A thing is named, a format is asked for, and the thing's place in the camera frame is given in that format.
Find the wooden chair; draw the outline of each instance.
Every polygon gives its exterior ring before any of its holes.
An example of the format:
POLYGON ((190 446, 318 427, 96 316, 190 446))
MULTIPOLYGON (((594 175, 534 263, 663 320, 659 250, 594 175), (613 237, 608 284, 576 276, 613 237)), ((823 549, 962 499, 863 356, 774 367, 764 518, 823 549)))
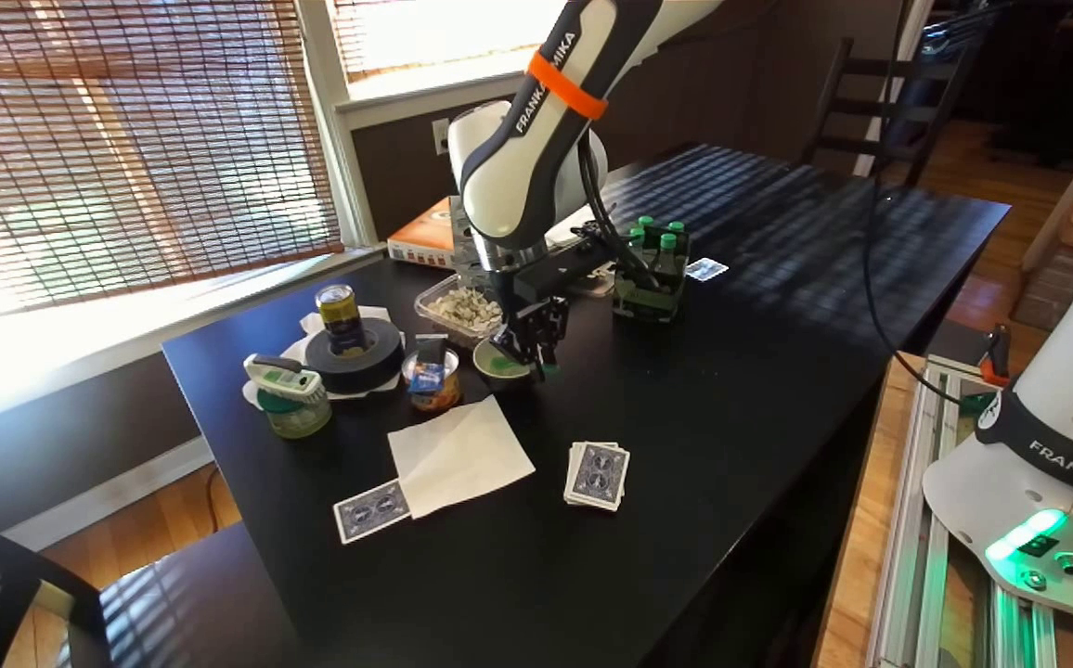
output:
POLYGON ((868 157, 868 175, 917 185, 988 27, 991 12, 930 22, 914 60, 861 60, 849 36, 839 41, 803 159, 868 157))
POLYGON ((96 589, 0 534, 0 664, 33 606, 68 619, 64 664, 297 664, 292 628, 246 525, 96 589))

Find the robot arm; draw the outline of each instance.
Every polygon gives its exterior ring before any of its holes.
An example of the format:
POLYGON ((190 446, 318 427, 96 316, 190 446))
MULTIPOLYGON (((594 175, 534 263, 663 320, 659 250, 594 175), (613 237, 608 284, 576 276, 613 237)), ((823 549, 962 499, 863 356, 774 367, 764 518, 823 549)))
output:
MULTIPOLYGON (((566 308, 552 289, 519 289, 514 269, 537 263, 544 229, 589 199, 585 185, 597 183, 589 169, 606 169, 589 122, 606 114, 613 84, 717 3, 566 0, 514 101, 480 106, 450 126, 461 205, 504 316, 492 332, 502 351, 523 365, 552 358, 566 308)), ((600 260, 622 260, 622 245, 606 222, 589 237, 600 250, 580 252, 571 268, 534 276, 571 283, 600 260)))

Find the black table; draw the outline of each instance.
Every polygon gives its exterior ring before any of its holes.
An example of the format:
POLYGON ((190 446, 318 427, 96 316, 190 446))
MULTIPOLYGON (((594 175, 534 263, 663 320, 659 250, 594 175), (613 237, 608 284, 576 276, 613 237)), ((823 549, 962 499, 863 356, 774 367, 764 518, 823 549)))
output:
MULTIPOLYGON (((672 326, 576 302, 556 376, 498 394, 534 474, 470 506, 341 547, 331 506, 394 477, 384 430, 399 394, 339 404, 302 446, 269 438, 241 398, 241 358, 302 337, 310 283, 167 340, 167 365, 302 636, 332 664, 637 664, 787 493, 883 376, 861 292, 873 220, 876 308, 896 340, 940 320, 1003 205, 873 198, 728 149, 685 149, 606 188, 618 220, 685 220, 731 269, 685 284, 672 326), (631 450, 615 517, 561 499, 566 446, 631 450)), ((341 276, 399 329, 440 276, 373 260, 341 276)))

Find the green light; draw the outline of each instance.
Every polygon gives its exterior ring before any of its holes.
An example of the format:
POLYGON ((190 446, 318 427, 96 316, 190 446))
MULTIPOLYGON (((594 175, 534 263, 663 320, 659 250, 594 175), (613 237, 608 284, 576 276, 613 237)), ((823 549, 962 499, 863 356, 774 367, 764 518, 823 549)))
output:
POLYGON ((1030 542, 1034 534, 1047 534, 1054 525, 1063 525, 1064 517, 1059 508, 1042 508, 1030 512, 1023 524, 1017 524, 1008 534, 1003 534, 1000 542, 991 542, 982 549, 988 559, 1007 559, 1008 554, 1017 554, 1023 542, 1030 542))

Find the window blinds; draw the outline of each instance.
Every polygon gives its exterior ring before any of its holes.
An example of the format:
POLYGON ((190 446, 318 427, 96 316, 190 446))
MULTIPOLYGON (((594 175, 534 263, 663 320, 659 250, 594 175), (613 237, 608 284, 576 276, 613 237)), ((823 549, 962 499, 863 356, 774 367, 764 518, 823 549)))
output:
POLYGON ((565 0, 332 0, 349 81, 519 55, 543 43, 565 0))
POLYGON ((292 0, 0 0, 0 311, 321 250, 292 0))

